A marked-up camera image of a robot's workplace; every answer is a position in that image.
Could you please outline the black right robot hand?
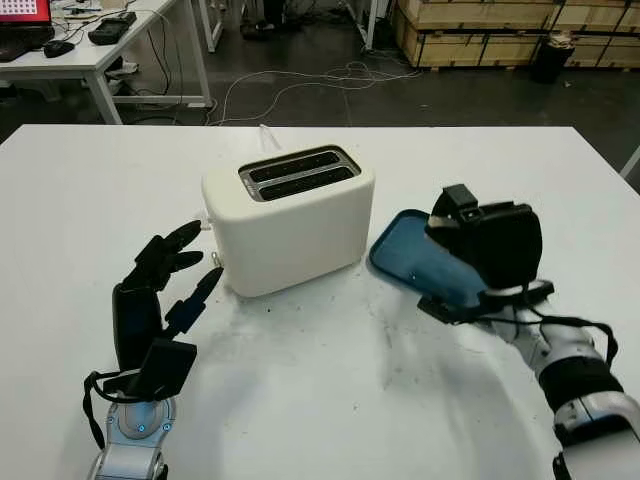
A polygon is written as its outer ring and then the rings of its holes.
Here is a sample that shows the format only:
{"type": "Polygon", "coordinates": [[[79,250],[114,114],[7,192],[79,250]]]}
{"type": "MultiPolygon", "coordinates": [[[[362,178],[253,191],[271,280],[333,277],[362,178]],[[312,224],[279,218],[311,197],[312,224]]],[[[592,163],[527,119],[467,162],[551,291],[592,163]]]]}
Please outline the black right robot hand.
{"type": "Polygon", "coordinates": [[[491,289],[523,286],[537,278],[541,225],[526,203],[481,205],[465,185],[448,186],[429,214],[425,234],[473,267],[491,289]]]}

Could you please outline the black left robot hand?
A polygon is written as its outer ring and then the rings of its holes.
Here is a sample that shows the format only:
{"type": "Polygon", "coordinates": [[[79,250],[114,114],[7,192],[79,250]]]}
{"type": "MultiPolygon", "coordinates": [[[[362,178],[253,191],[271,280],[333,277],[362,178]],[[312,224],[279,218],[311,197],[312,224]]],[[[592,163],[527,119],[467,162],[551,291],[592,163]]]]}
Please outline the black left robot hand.
{"type": "Polygon", "coordinates": [[[187,333],[204,312],[206,300],[222,276],[220,265],[210,270],[193,293],[176,301],[166,314],[161,312],[158,298],[172,274],[204,258],[201,251],[186,249],[200,232],[201,222],[192,220],[165,236],[153,236],[135,257],[131,272],[114,286],[113,335],[120,369],[139,368],[154,340],[172,340],[187,333]]]}

